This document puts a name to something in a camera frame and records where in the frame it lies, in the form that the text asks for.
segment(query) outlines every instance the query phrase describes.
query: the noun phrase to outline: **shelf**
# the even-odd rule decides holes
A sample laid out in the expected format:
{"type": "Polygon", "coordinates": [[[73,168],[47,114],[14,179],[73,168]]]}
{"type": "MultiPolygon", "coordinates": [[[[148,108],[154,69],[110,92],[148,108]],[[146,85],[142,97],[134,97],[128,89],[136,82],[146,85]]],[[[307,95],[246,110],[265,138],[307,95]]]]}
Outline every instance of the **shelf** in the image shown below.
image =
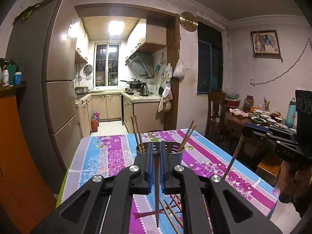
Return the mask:
{"type": "Polygon", "coordinates": [[[75,63],[88,63],[77,50],[75,51],[75,63]]]}
{"type": "Polygon", "coordinates": [[[26,87],[26,85],[27,85],[27,80],[22,80],[20,84],[0,86],[0,96],[15,93],[16,90],[26,87]]]}

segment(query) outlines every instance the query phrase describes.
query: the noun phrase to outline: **glass jar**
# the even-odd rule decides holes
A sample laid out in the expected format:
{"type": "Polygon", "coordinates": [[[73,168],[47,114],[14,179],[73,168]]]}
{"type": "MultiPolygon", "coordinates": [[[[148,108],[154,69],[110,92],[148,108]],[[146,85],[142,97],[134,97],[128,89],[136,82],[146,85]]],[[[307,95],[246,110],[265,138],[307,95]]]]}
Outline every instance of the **glass jar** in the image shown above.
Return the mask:
{"type": "Polygon", "coordinates": [[[250,108],[253,107],[254,100],[253,96],[247,95],[247,98],[244,100],[243,112],[248,113],[250,108]]]}

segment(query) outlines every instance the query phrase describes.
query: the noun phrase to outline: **range hood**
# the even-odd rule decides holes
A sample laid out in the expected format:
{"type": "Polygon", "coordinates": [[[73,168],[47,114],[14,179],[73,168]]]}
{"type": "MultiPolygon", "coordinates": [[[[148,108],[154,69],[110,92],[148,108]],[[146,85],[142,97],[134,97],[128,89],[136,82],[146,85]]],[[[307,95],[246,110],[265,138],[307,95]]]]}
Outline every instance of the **range hood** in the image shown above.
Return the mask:
{"type": "Polygon", "coordinates": [[[136,51],[126,60],[126,64],[136,71],[139,78],[154,77],[153,59],[151,55],[136,51]]]}

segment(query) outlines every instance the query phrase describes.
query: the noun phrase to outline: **gold round plate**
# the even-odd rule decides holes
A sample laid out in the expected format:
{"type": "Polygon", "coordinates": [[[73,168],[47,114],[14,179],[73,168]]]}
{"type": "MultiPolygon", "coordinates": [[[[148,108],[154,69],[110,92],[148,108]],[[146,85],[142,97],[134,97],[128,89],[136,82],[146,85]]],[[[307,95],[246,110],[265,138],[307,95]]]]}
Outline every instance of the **gold round plate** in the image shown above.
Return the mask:
{"type": "Polygon", "coordinates": [[[187,11],[180,14],[180,24],[185,30],[189,32],[195,32],[198,27],[196,17],[192,13],[187,11]]]}

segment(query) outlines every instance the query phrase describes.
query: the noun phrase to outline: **white bottle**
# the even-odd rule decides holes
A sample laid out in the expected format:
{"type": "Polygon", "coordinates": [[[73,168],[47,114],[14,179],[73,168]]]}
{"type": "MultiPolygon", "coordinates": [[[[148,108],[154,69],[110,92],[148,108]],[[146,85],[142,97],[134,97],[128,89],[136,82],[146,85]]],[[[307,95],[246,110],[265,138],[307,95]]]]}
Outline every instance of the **white bottle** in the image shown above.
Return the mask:
{"type": "Polygon", "coordinates": [[[4,70],[3,71],[3,86],[9,85],[9,71],[4,70]]]}

